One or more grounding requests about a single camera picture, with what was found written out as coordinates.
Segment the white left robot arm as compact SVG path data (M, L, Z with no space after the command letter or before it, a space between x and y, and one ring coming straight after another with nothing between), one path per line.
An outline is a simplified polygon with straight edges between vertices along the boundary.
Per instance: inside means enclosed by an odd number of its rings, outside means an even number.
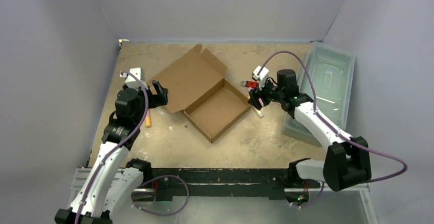
M56 223L112 223L115 213L132 191L137 186L145 188L152 183L151 164L144 160L130 161L126 172L115 180L148 110L168 103L168 89L157 80L152 81L152 85L155 94L143 82L124 84L104 129L97 160L69 207L57 211Z

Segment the orange marker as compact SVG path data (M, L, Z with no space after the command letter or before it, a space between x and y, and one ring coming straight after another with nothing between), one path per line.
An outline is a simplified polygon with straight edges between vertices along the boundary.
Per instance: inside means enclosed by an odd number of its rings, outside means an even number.
M152 126L150 109L146 113L145 122L144 123L145 123L145 127L146 128L150 128Z

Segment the yellow marker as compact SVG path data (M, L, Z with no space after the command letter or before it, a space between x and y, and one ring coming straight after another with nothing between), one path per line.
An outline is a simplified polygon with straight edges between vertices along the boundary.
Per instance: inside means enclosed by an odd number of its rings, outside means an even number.
M260 119L264 117L264 114L260 110L254 109L254 111Z

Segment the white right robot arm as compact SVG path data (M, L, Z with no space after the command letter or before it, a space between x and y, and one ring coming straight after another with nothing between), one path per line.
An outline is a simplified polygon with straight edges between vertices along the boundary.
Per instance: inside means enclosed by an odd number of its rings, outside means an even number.
M371 179L370 156L364 150L367 141L343 131L315 108L314 100L300 93L293 70L278 71L277 82L274 82L268 69L258 66L252 72L252 79L258 85L249 92L250 105L260 110L270 102L279 103L282 110L306 127L326 151L323 161L305 158L290 163L282 185L299 187L313 180L324 182L337 192Z

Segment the brown cardboard box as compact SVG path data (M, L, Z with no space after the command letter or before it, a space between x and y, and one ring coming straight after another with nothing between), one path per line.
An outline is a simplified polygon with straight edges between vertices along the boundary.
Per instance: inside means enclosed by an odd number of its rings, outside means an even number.
M166 109L182 112L214 143L249 109L245 94L226 78L227 66L201 44L153 76L168 89Z

